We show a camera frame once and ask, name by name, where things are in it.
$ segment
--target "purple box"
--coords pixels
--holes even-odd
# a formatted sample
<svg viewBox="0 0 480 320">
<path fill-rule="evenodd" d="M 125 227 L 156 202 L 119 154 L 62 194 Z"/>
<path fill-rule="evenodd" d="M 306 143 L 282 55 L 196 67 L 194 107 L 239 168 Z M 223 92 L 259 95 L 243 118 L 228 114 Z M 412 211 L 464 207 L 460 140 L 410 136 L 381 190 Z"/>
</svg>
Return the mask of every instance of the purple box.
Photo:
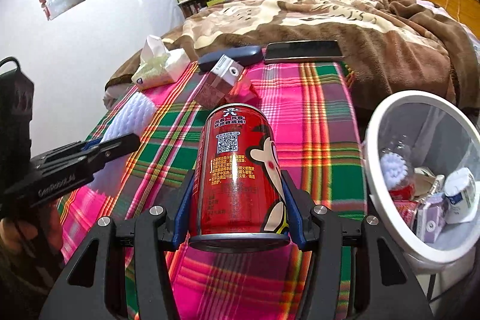
<svg viewBox="0 0 480 320">
<path fill-rule="evenodd" d="M 417 210 L 416 235 L 424 243 L 435 243 L 445 226 L 448 203 L 443 193 L 428 197 Z"/>
</svg>

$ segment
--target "bed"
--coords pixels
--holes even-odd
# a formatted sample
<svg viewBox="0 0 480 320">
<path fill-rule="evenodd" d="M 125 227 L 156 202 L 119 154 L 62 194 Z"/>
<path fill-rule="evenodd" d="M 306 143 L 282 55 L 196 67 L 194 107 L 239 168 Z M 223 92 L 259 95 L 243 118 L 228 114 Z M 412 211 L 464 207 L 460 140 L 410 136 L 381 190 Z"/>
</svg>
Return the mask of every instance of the bed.
<svg viewBox="0 0 480 320">
<path fill-rule="evenodd" d="M 192 99 L 205 77 L 195 60 L 205 53 L 282 40 L 338 40 L 345 67 L 256 64 L 245 72 L 262 98 L 260 109 L 272 125 L 282 168 L 315 202 L 352 218 L 366 212 L 357 129 L 364 130 L 381 100 L 396 91 L 417 89 L 446 98 L 471 116 L 479 109 L 478 62 L 466 31 L 416 0 L 233 0 L 187 19 L 162 39 L 169 49 L 184 48 L 193 62 L 174 85 L 145 92 L 157 112 L 140 150 L 128 159 L 118 193 L 105 196 L 83 187 L 59 201 L 66 259 L 99 217 L 138 216 L 175 191 L 194 166 L 209 114 Z M 138 62 L 139 53 L 107 87 L 128 83 Z M 130 87 L 90 137 L 101 136 L 135 92 Z M 263 319 L 291 319 L 310 255 L 294 245 L 255 254 L 211 254 L 184 244 L 166 258 L 182 319 L 259 314 Z M 348 304 L 350 254 L 344 253 L 342 261 L 339 319 Z M 129 314 L 135 318 L 131 252 L 126 270 Z"/>
</svg>

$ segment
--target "white wall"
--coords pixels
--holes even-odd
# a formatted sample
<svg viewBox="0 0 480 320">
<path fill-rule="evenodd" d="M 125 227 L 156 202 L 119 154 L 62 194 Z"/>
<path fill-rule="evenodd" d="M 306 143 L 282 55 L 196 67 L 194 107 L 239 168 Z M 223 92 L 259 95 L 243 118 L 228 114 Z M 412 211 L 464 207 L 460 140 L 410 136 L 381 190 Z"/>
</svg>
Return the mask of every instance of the white wall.
<svg viewBox="0 0 480 320">
<path fill-rule="evenodd" d="M 183 21 L 175 0 L 86 0 L 52 21 L 38 0 L 0 5 L 0 59 L 17 57 L 35 83 L 34 154 L 84 139 L 106 112 L 111 74 L 147 34 Z"/>
</svg>

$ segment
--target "can bottom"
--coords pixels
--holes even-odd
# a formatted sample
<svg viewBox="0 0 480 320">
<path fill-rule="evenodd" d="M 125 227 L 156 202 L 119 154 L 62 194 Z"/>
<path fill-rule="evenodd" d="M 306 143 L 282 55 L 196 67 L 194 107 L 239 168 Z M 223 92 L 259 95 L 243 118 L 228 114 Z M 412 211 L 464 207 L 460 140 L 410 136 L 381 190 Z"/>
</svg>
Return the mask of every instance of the can bottom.
<svg viewBox="0 0 480 320">
<path fill-rule="evenodd" d="M 274 250 L 290 243 L 284 234 L 238 233 L 198 235 L 189 239 L 188 245 L 196 250 L 238 254 Z"/>
</svg>

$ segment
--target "blue case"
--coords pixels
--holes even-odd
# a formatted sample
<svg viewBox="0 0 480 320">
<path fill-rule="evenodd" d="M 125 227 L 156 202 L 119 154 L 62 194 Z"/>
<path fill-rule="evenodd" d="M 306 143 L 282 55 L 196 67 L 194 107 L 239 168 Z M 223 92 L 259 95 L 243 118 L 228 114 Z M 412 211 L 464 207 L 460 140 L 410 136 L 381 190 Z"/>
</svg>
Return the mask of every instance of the blue case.
<svg viewBox="0 0 480 320">
<path fill-rule="evenodd" d="M 211 71 L 223 55 L 235 60 L 243 67 L 260 63 L 263 60 L 262 47 L 259 45 L 250 45 L 207 53 L 198 59 L 198 66 L 202 71 Z"/>
</svg>

